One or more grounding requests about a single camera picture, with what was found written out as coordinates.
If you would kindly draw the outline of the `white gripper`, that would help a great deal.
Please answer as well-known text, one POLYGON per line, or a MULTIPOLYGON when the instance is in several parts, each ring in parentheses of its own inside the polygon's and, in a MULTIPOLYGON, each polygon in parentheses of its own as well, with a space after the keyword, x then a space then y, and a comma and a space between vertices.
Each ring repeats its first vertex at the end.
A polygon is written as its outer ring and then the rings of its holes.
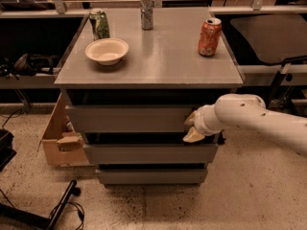
POLYGON ((215 105, 204 105, 194 110, 184 121, 188 127, 192 126, 183 137, 186 143, 201 141, 205 136, 220 133, 224 128, 223 124, 216 116, 215 105))

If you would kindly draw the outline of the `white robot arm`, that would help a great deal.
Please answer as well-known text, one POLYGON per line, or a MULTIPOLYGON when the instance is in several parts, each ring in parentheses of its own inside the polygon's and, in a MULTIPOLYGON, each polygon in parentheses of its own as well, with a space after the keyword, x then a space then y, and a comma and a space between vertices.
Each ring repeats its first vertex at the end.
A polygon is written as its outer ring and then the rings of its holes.
POLYGON ((187 143, 198 142, 229 127, 239 127, 255 130, 275 143, 307 156, 307 119, 267 110, 257 95, 222 95, 214 104, 193 111, 184 125, 188 132, 183 141, 187 143))

